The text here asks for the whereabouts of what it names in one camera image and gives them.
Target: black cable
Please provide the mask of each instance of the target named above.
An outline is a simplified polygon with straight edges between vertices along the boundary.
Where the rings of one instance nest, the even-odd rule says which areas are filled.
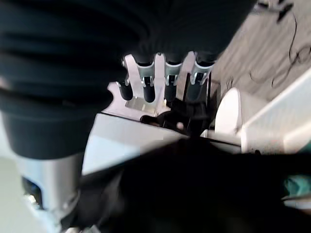
[[[297,26],[298,26],[298,23],[297,23],[297,17],[296,15],[294,14],[294,12],[292,12],[292,16],[294,18],[294,22],[295,22],[295,30],[294,30],[294,34],[293,34],[293,38],[292,38],[292,41],[291,41],[291,44],[290,44],[290,48],[289,48],[289,52],[288,52],[288,58],[289,58],[289,66],[280,70],[279,72],[275,73],[274,72],[274,66],[271,67],[263,76],[264,78],[262,79],[257,79],[257,78],[254,78],[252,72],[250,71],[249,72],[249,77],[250,79],[257,83],[257,84],[263,84],[264,82],[266,82],[268,79],[270,79],[272,77],[272,81],[271,81],[271,87],[273,89],[275,88],[278,88],[280,87],[284,82],[285,80],[287,79],[288,75],[290,74],[292,68],[296,65],[302,65],[302,64],[305,64],[307,62],[309,62],[311,60],[311,45],[304,45],[303,47],[301,47],[295,54],[295,56],[293,57],[292,56],[292,53],[293,53],[293,45],[294,45],[294,41],[295,41],[295,38],[296,38],[296,35],[297,35]],[[304,51],[307,51],[308,54],[307,56],[302,56],[302,54],[304,54]],[[287,58],[287,55],[285,55],[280,63],[278,64],[278,66],[280,66],[284,59]]]
[[[207,87],[207,110],[210,111],[210,90],[212,86],[212,72],[208,76],[208,87]]]

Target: black fabric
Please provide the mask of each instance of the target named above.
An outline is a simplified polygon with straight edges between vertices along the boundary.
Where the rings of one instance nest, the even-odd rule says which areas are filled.
[[[132,56],[135,60],[135,62],[143,67],[148,67],[154,62],[155,60],[155,54],[139,54],[137,52],[132,53]]]
[[[289,175],[311,173],[309,157],[231,155],[204,138],[180,140],[88,177],[74,225],[100,222],[109,233],[304,233],[310,216],[281,198]]]
[[[215,54],[215,53],[211,53],[208,51],[207,52],[206,51],[199,51],[198,56],[196,58],[196,62],[200,66],[209,67],[215,63],[215,61],[217,60],[217,58],[220,55],[221,54]]]
[[[202,94],[202,89],[206,86],[206,83],[200,85],[200,83],[196,82],[195,84],[189,84],[187,89],[187,100],[189,101],[198,101]]]
[[[177,65],[184,61],[187,54],[182,53],[166,53],[164,54],[165,61],[170,65]]]
[[[96,113],[112,101],[108,83],[126,76],[121,65],[124,55],[140,54],[142,62],[157,52],[187,54],[193,50],[218,57],[255,2],[1,1],[0,99],[6,101],[0,101],[0,109],[6,113],[12,149],[26,157],[45,154],[45,159],[81,152]],[[60,118],[66,115],[66,121],[49,116],[54,110]],[[85,120],[78,123],[77,112],[87,119],[88,129],[81,125]],[[26,137],[12,126],[16,118],[30,132]],[[44,135],[33,132],[34,122],[40,122]],[[70,133],[63,134],[61,128],[68,124],[65,129],[70,130],[74,122],[77,130],[72,135],[76,136],[70,139]],[[58,139],[51,140],[50,135]]]
[[[174,84],[170,84],[168,86],[165,85],[164,89],[164,99],[167,101],[173,101],[176,98],[177,86]]]

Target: gray floor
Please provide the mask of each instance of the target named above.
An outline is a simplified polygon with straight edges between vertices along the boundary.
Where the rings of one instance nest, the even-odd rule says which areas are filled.
[[[292,0],[298,26],[292,57],[305,45],[311,46],[311,1]],[[289,12],[283,21],[276,23],[277,15],[250,15],[237,32],[231,44],[221,56],[213,72],[213,79],[220,81],[222,93],[237,87],[255,96],[272,100],[296,78],[311,67],[311,60],[292,68],[288,77],[284,75],[274,81],[275,74],[290,66],[289,47],[295,30],[294,17]]]

